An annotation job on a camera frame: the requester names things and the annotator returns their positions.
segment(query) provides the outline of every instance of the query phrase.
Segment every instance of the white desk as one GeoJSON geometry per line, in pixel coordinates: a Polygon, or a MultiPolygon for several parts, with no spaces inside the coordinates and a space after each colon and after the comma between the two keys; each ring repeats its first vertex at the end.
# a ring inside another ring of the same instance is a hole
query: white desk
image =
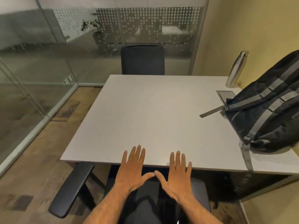
{"type": "MultiPolygon", "coordinates": [[[[168,166],[170,153],[180,150],[194,169],[246,171],[229,121],[219,112],[199,116],[222,105],[216,90],[231,90],[226,79],[111,75],[61,159],[116,164],[124,150],[141,144],[147,166],[168,166]]],[[[251,156],[255,172],[299,174],[293,150],[251,156]]]]}

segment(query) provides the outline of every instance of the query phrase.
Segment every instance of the potted plant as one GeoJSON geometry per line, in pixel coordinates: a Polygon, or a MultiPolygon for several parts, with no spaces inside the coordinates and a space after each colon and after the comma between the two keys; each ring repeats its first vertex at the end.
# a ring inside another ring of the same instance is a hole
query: potted plant
{"type": "Polygon", "coordinates": [[[105,38],[104,33],[100,30],[100,22],[98,19],[89,20],[89,21],[82,21],[81,31],[86,31],[90,28],[93,31],[93,38],[97,45],[97,48],[101,51],[106,52],[106,45],[105,45],[105,38]]]}

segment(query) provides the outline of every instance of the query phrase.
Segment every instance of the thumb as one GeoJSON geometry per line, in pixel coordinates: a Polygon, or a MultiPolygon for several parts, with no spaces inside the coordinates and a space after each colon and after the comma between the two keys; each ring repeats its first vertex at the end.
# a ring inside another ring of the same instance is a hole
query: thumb
{"type": "Polygon", "coordinates": [[[165,177],[157,170],[155,170],[155,176],[159,179],[161,186],[164,189],[167,185],[167,181],[165,180],[165,177]]]}
{"type": "Polygon", "coordinates": [[[141,180],[142,180],[142,184],[144,184],[144,182],[146,182],[148,179],[152,178],[155,176],[155,173],[153,172],[149,172],[149,173],[146,173],[144,174],[142,177],[141,177],[141,180]]]}

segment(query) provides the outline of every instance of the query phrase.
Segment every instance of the stainless steel water bottle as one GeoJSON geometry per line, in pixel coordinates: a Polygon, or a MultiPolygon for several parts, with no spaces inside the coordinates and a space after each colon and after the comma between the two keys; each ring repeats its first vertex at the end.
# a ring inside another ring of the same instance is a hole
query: stainless steel water bottle
{"type": "Polygon", "coordinates": [[[228,76],[228,79],[225,83],[225,86],[227,88],[234,88],[236,85],[236,82],[243,71],[243,68],[246,64],[248,51],[242,51],[240,55],[237,57],[237,59],[234,62],[233,67],[231,68],[230,74],[228,76]]]}

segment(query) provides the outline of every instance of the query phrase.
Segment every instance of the office chair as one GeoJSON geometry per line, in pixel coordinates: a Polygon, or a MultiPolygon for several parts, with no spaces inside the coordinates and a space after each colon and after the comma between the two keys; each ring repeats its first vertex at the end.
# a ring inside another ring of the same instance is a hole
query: office chair
{"type": "MultiPolygon", "coordinates": [[[[105,191],[105,197],[114,185],[119,165],[111,166],[106,185],[92,173],[93,169],[94,165],[88,162],[81,162],[76,165],[54,197],[48,209],[51,214],[58,218],[65,218],[77,197],[90,211],[95,208],[94,198],[85,182],[90,177],[105,191]]],[[[158,169],[164,176],[168,176],[168,168],[154,169],[158,169]]],[[[153,171],[151,167],[143,167],[142,175],[153,171]]],[[[211,211],[204,182],[191,178],[191,185],[196,199],[208,211],[211,211]]],[[[157,217],[155,223],[177,223],[178,220],[180,220],[179,223],[184,223],[181,220],[186,220],[181,207],[166,194],[156,177],[149,179],[143,186],[129,195],[120,215],[119,223],[141,223],[140,220],[142,220],[142,223],[146,224],[147,220],[144,218],[148,219],[149,217],[157,217]]]]}
{"type": "Polygon", "coordinates": [[[165,75],[162,45],[133,45],[121,48],[123,75],[165,75]]]}

